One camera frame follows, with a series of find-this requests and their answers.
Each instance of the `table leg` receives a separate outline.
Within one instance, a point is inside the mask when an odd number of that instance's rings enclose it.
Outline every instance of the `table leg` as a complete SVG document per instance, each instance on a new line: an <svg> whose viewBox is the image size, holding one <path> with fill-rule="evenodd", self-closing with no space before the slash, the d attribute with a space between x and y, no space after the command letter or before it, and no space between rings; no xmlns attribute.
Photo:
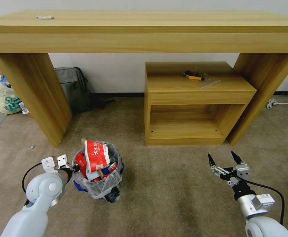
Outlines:
<svg viewBox="0 0 288 237"><path fill-rule="evenodd" d="M241 53L234 70L255 87L257 92L227 137L231 145L238 143L288 75L288 53Z"/></svg>
<svg viewBox="0 0 288 237"><path fill-rule="evenodd" d="M0 70L57 148L72 112L48 54L0 54Z"/></svg>

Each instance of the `beige carpet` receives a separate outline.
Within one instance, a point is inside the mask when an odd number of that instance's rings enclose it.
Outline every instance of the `beige carpet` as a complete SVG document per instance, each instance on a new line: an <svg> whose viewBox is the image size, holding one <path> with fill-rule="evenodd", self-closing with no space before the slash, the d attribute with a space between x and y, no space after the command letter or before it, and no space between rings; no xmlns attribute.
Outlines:
<svg viewBox="0 0 288 237"><path fill-rule="evenodd" d="M235 147L146 147L143 103L143 98L117 98L104 110L75 116L58 149L32 118L9 116L0 128L0 234L26 200L21 189L24 173L48 156L67 154L71 160L83 137L109 141L119 149L125 163L121 198L115 204L93 200L69 183L62 201L48 212L45 236L246 236L232 189L209 171L207 154L228 167L234 165L231 149L248 162L251 181L283 193L288 228L288 106L264 109ZM35 168L26 184L40 173L42 168ZM273 195L277 204L269 217L279 220L278 195L252 188Z"/></svg>

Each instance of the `table top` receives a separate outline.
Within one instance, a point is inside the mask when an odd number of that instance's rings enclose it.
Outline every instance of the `table top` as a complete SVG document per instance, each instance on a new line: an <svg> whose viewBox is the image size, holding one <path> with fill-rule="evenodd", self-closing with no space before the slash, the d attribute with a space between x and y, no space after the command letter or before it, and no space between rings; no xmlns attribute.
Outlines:
<svg viewBox="0 0 288 237"><path fill-rule="evenodd" d="M39 20L37 16L54 19ZM266 11L47 11L0 17L0 33L288 32L288 17Z"/></svg>

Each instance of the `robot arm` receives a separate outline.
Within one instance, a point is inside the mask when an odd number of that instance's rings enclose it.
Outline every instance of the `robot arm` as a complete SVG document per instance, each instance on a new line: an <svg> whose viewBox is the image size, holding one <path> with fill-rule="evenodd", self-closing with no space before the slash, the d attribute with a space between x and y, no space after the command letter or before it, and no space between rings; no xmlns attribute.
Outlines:
<svg viewBox="0 0 288 237"><path fill-rule="evenodd" d="M275 204L270 194L257 195L247 184L249 167L234 152L232 156L237 163L235 167L221 168L216 166L210 154L210 170L216 176L227 181L234 191L234 199L246 221L247 237L288 237L288 230L276 220L262 216Z"/></svg>
<svg viewBox="0 0 288 237"><path fill-rule="evenodd" d="M47 211L60 200L72 175L66 163L67 157L63 155L61 162L59 157L57 160L60 168L57 171L54 170L52 157L42 160L46 173L30 181L26 189L26 205L9 220L1 237L43 236L48 220Z"/></svg>

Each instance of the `wooden cabinet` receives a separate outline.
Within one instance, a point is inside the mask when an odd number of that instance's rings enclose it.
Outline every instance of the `wooden cabinet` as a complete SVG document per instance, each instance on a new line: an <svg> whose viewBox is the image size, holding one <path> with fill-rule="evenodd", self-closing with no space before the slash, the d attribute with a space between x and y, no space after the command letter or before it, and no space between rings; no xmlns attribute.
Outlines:
<svg viewBox="0 0 288 237"><path fill-rule="evenodd" d="M200 70L195 81L182 75ZM226 62L146 63L146 145L219 145L256 89Z"/></svg>

